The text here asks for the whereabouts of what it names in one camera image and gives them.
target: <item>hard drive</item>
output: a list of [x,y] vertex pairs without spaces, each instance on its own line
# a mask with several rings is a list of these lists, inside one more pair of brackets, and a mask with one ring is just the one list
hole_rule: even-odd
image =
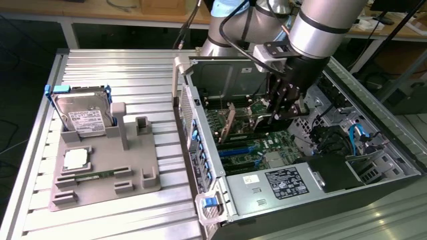
[[114,125],[109,86],[54,86],[49,97],[65,130],[77,131],[80,137],[101,136]]

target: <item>desk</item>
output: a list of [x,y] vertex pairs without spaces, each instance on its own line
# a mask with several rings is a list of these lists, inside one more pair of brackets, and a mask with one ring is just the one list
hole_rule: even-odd
[[[109,6],[105,0],[85,0],[84,3],[64,0],[2,0],[0,1],[0,14],[6,19],[57,22],[68,47],[77,49],[78,40],[73,24],[180,28],[189,17],[196,0],[185,2],[185,15],[149,15],[141,13],[138,0],[117,1],[117,4],[122,6],[137,6],[137,8],[129,8],[129,12]],[[209,21],[210,13],[202,2],[190,28],[208,29]]]
[[[118,2],[121,5],[140,6],[138,0],[120,0]],[[186,15],[173,16],[142,14],[140,7],[130,9],[130,12],[124,12],[109,6],[105,0],[85,0],[85,3],[68,2],[64,0],[4,0],[0,1],[0,14],[8,19],[60,23],[68,48],[77,49],[78,41],[73,29],[74,23],[180,28],[188,19],[194,2],[196,0],[186,0]],[[192,29],[209,28],[210,14],[204,1],[201,1],[201,3],[190,25]],[[393,31],[396,25],[401,21],[401,18],[392,14],[388,14],[387,17],[395,24],[385,25],[380,31],[375,31],[371,37],[373,41],[349,70],[349,73],[359,71],[385,40],[388,34]],[[345,37],[367,39],[369,34],[371,30],[363,31],[357,27],[353,27]],[[419,35],[413,30],[404,26],[392,40],[427,42],[427,36]]]
[[[353,67],[349,70],[351,74],[360,70],[360,68],[371,58],[375,50],[379,48],[387,36],[392,33],[395,27],[401,21],[401,18],[392,14],[387,14],[385,17],[393,21],[393,25],[384,25],[384,28],[380,31],[373,32],[371,36],[371,39],[373,39],[373,41],[368,45],[360,59],[353,64]],[[367,39],[371,32],[372,30],[363,31],[360,28],[352,27],[345,37],[353,38],[353,39]],[[392,40],[404,41],[404,42],[427,42],[427,36],[417,34],[411,28],[408,28],[407,26],[403,26],[403,28],[400,29],[400,31],[397,32]]]
[[[70,50],[56,55],[50,85],[98,85],[105,81],[112,101],[126,102],[125,122],[145,116],[154,132],[161,190],[76,208],[49,212],[49,191],[61,122],[44,97],[38,107],[16,183],[0,228],[2,240],[200,240],[185,163],[172,113],[172,62],[193,50]],[[328,67],[357,96],[367,90],[333,58]],[[380,119],[384,107],[361,98]],[[411,142],[404,128],[395,128]],[[416,155],[421,159],[423,150]],[[427,177],[363,208],[343,212],[259,237],[272,239],[421,239],[427,221]]]

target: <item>wooden table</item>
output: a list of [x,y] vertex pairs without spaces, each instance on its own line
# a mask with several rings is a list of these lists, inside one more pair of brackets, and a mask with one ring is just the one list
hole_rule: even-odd
[[[105,0],[85,0],[84,3],[64,0],[0,0],[0,14],[8,19],[60,23],[68,47],[78,48],[73,24],[105,24],[180,28],[186,21],[196,0],[186,0],[185,15],[149,15],[141,13],[138,0],[112,0],[117,5],[132,6],[129,12],[108,5]],[[192,29],[208,29],[210,14],[201,1],[193,18]]]
[[[112,2],[122,6],[140,6],[138,0],[112,0]],[[77,49],[78,41],[73,29],[74,23],[180,28],[188,19],[194,2],[196,0],[186,0],[186,15],[182,16],[142,14],[140,7],[132,8],[130,12],[125,12],[109,6],[105,0],[85,0],[84,3],[68,2],[64,0],[0,0],[0,13],[9,19],[60,23],[68,47],[70,49]],[[349,71],[351,73],[359,71],[387,38],[387,35],[401,21],[401,18],[393,15],[387,14],[387,17],[393,20],[395,24],[391,26],[385,25],[381,31],[375,31],[371,37],[373,41],[365,49],[359,61],[355,63]],[[210,14],[202,2],[190,28],[208,29],[209,22]],[[345,37],[367,39],[369,34],[371,30],[363,31],[353,27]],[[404,26],[392,40],[427,42],[427,37],[419,35]]]

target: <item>motherboard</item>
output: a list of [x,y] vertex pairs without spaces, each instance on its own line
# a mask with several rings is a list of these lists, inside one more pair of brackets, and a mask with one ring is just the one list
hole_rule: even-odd
[[226,176],[291,165],[303,156],[288,131],[256,130],[260,120],[269,118],[261,98],[204,106]]

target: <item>warning label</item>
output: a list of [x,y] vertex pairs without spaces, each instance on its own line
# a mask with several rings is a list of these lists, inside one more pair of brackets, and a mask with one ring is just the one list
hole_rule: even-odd
[[275,197],[281,200],[307,194],[308,189],[295,167],[265,172]]
[[105,131],[100,110],[69,112],[69,119],[78,134]]

